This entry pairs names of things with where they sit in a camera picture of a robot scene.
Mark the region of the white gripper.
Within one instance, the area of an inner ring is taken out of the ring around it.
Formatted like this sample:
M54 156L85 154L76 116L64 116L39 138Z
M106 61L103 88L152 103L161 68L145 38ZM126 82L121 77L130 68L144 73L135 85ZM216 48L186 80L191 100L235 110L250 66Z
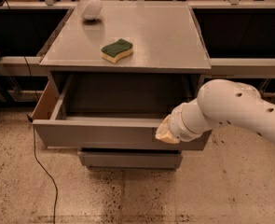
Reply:
M178 105L158 126L155 138L168 144L190 142L216 127L216 122L206 117L197 100Z

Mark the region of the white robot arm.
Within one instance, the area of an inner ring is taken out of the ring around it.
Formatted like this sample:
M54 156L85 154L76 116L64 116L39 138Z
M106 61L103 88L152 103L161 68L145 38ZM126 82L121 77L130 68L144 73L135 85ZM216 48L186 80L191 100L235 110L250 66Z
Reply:
M224 125L249 130L275 144L275 104L247 84L225 79L205 83L196 99L178 105L159 125L156 138L169 144L190 142Z

